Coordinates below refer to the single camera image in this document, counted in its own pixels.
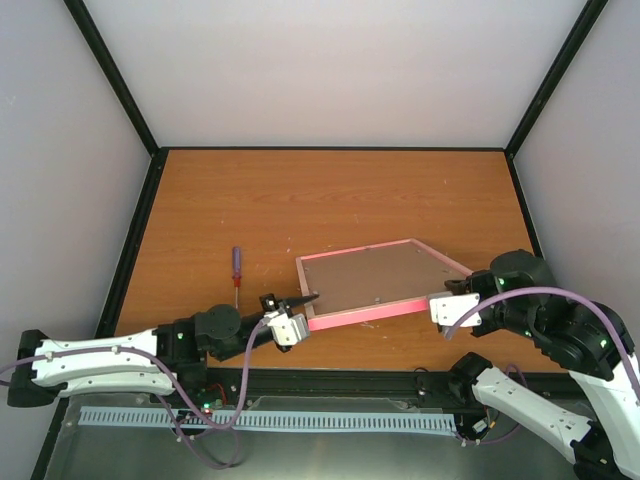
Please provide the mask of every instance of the wooden tabletop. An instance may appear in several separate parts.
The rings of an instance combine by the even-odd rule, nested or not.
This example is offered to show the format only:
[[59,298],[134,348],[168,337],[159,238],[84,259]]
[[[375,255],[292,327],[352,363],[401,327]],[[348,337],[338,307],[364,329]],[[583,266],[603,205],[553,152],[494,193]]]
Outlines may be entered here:
[[[231,248],[243,249],[240,310],[299,293],[295,257],[416,238],[477,270],[530,244],[500,152],[172,150],[117,334],[233,303]],[[508,332],[447,342],[428,314],[316,332],[257,367],[448,370],[469,351],[498,366],[559,367]],[[242,356],[224,362],[239,366]]]

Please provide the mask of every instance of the black metal frame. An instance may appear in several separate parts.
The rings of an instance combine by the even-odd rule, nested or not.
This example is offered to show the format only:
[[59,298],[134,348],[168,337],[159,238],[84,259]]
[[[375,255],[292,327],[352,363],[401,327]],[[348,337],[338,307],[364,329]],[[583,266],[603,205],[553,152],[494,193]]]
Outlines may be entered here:
[[[516,128],[507,147],[503,148],[420,148],[420,147],[171,147],[159,148],[142,113],[131,95],[117,65],[102,39],[91,15],[82,0],[64,0],[96,60],[100,64],[111,87],[120,100],[133,127],[151,156],[149,170],[140,194],[131,226],[125,241],[116,273],[109,290],[107,302],[100,318],[96,337],[113,335],[122,309],[129,281],[133,273],[137,254],[153,207],[155,195],[162,177],[169,150],[176,149],[226,149],[226,150],[367,150],[367,151],[502,151],[520,204],[522,216],[529,234],[531,246],[536,255],[542,256],[540,242],[535,232],[526,199],[524,197],[515,168],[515,157],[533,128],[542,109],[560,82],[591,27],[606,6],[608,0],[588,0],[560,52],[545,76],[531,104]],[[215,375],[225,385],[237,384],[238,369],[215,369]],[[363,396],[392,399],[416,400],[420,406],[438,407],[451,411],[464,411],[460,405],[450,403],[441,395],[417,395],[416,381],[421,385],[435,386],[433,391],[443,391],[445,372],[385,372],[385,371],[317,371],[317,370],[254,370],[251,372],[248,398],[263,395],[295,396]],[[583,397],[575,382],[565,374],[525,374],[529,387],[545,397],[574,399]],[[66,412],[67,401],[61,400],[51,422],[51,426],[35,465],[32,480],[45,477],[51,454],[55,446],[61,423]]]

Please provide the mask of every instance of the perforated metal strip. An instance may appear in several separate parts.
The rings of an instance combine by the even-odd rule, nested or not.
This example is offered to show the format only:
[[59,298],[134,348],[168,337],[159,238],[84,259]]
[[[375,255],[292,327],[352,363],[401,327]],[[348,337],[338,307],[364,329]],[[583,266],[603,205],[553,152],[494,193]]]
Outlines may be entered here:
[[[217,411],[212,420],[229,421],[233,411]],[[162,408],[82,407],[79,425],[105,427],[168,428],[171,420]],[[208,428],[195,418],[185,423]],[[344,413],[344,412],[242,412],[237,430],[261,432],[386,432],[453,435],[453,415],[432,413]]]

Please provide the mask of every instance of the gray wall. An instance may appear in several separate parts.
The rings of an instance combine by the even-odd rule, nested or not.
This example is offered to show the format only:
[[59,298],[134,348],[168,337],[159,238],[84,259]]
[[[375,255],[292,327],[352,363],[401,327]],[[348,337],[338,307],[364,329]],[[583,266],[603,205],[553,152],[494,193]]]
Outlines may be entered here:
[[516,158],[563,285],[640,342],[640,2],[609,2]]
[[506,145],[585,0],[87,0],[161,145]]
[[[20,333],[95,330],[148,156],[62,1],[0,3],[0,364]],[[28,478],[53,409],[6,405],[0,476]]]

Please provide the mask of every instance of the pink frame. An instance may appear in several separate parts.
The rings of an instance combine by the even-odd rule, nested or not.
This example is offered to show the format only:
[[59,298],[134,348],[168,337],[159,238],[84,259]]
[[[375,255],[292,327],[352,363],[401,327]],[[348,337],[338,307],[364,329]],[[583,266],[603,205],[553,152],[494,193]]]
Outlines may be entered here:
[[[304,260],[310,260],[312,258],[328,257],[330,255],[341,255],[345,253],[357,252],[368,248],[380,248],[388,247],[391,245],[399,245],[402,243],[413,243],[416,248],[419,248],[429,255],[437,258],[441,262],[447,264],[453,270],[458,271],[464,276],[471,275],[472,270],[468,269],[464,265],[452,260],[446,255],[438,252],[437,250],[425,245],[422,242],[414,238],[408,238],[405,240],[398,240],[395,242],[378,243],[376,245],[367,245],[364,247],[347,248],[345,250],[336,250],[335,252],[316,253],[314,255],[306,255],[296,258],[296,267],[298,269],[298,278],[300,280],[300,290],[302,295],[310,295],[309,285],[304,275],[304,267],[302,262]],[[429,309],[429,301],[426,297],[409,298],[397,302],[382,303],[380,305],[371,305],[369,307],[355,308],[352,310],[343,310],[341,312],[316,315],[313,309],[313,304],[310,303],[306,307],[307,319],[309,321],[309,328],[312,331],[323,330],[325,328],[340,327],[343,325],[350,325],[352,323],[368,322],[371,320],[378,320],[380,318],[395,317],[397,315],[405,315],[407,313],[424,312]]]

